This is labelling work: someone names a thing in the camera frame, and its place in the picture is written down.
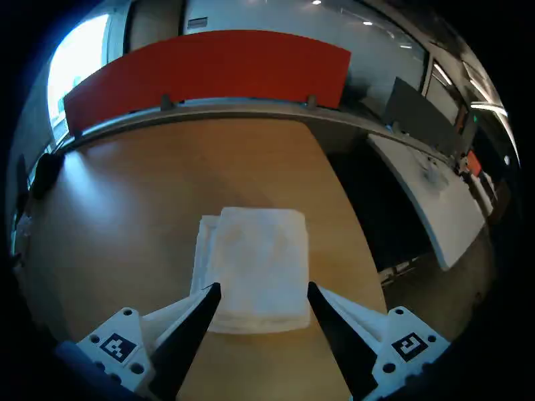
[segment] desk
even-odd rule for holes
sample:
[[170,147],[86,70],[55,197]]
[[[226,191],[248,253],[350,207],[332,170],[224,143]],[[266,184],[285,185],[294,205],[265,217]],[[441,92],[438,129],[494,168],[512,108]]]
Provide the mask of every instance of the desk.
[[387,138],[369,136],[374,148],[395,175],[421,219],[442,270],[450,269],[472,244],[485,220],[468,185],[436,160],[445,185],[424,175],[427,156]]
[[[79,341],[121,307],[141,314],[188,296],[202,215],[224,206],[303,212],[310,278],[377,311],[386,306],[362,229],[305,125],[202,120],[151,126],[66,155],[33,210],[29,303],[61,338]],[[207,333],[181,400],[347,400],[312,315],[269,335]]]

